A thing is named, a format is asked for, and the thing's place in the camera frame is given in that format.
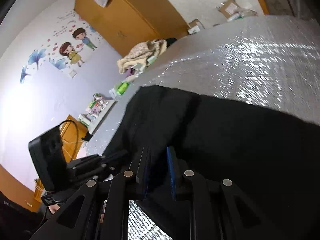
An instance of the black device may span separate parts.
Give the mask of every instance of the black device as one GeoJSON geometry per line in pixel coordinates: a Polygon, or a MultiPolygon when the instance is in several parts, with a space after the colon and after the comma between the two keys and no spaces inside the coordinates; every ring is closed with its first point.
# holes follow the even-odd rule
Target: black device
{"type": "MultiPolygon", "coordinates": [[[[150,150],[140,151],[113,180],[87,179],[31,240],[128,239],[129,200],[143,201],[148,188],[150,150]]],[[[172,197],[190,203],[191,240],[286,239],[231,180],[211,181],[189,170],[173,147],[167,149],[167,162],[172,197]]]]}
{"type": "Polygon", "coordinates": [[[28,145],[33,164],[48,192],[64,188],[67,177],[59,127],[48,130],[28,145]]]}
{"type": "MultiPolygon", "coordinates": [[[[61,124],[65,122],[72,122],[78,129],[74,121],[66,120],[61,124]]],[[[28,145],[33,164],[46,190],[41,199],[47,206],[62,205],[89,177],[96,176],[103,180],[110,174],[117,174],[119,171],[110,165],[113,160],[121,164],[127,155],[126,150],[121,150],[108,157],[95,154],[67,163],[62,152],[60,125],[33,139],[28,145]]]]}

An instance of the black fabric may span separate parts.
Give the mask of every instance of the black fabric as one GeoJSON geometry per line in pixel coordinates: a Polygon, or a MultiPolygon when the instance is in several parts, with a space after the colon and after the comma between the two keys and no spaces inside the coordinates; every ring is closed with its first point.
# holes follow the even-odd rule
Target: black fabric
{"type": "Polygon", "coordinates": [[[174,44],[177,39],[176,38],[167,38],[165,39],[165,41],[167,42],[167,48],[169,48],[172,44],[174,44]]]}
{"type": "Polygon", "coordinates": [[[151,148],[150,193],[139,205],[174,239],[188,236],[189,220],[188,205],[164,197],[170,145],[207,179],[235,182],[290,239],[308,239],[319,226],[319,138],[319,126],[289,114],[151,86],[128,103],[104,154],[151,148]]]}
{"type": "Polygon", "coordinates": [[[25,231],[34,230],[42,215],[31,212],[10,201],[0,191],[0,239],[27,240],[31,235],[25,231]]]}

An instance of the beige blanket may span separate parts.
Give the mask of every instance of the beige blanket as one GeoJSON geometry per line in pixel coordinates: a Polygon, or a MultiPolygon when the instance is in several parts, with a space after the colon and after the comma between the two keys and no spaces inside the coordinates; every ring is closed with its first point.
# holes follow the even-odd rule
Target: beige blanket
{"type": "Polygon", "coordinates": [[[125,73],[128,68],[141,63],[147,64],[147,59],[150,56],[159,57],[167,49],[167,42],[165,40],[145,41],[134,46],[129,54],[117,61],[120,73],[125,73]]]}

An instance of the hand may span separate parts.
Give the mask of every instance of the hand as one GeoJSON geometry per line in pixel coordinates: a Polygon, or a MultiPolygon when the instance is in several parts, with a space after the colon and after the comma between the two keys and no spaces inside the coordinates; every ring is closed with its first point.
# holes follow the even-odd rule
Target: hand
{"type": "Polygon", "coordinates": [[[50,210],[50,212],[51,212],[52,215],[53,215],[59,208],[60,208],[60,206],[57,205],[57,204],[54,204],[54,205],[49,206],[49,210],[50,210]]]}

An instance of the cabinet door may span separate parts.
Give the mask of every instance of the cabinet door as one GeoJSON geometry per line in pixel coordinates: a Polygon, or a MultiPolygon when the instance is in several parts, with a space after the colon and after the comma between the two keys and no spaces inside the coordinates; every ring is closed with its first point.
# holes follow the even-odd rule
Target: cabinet door
{"type": "Polygon", "coordinates": [[[76,0],[76,12],[122,56],[136,44],[159,34],[126,0],[109,0],[105,8],[93,0],[76,0]]]}
{"type": "Polygon", "coordinates": [[[73,123],[66,122],[61,126],[60,136],[62,140],[62,152],[66,159],[66,162],[68,163],[71,161],[71,157],[73,156],[74,152],[76,152],[76,154],[75,156],[73,156],[73,158],[74,159],[76,158],[78,151],[82,145],[81,138],[87,134],[88,129],[82,123],[74,119],[71,115],[69,115],[66,120],[74,121],[79,131],[79,135],[77,138],[76,127],[74,126],[73,123]]]}

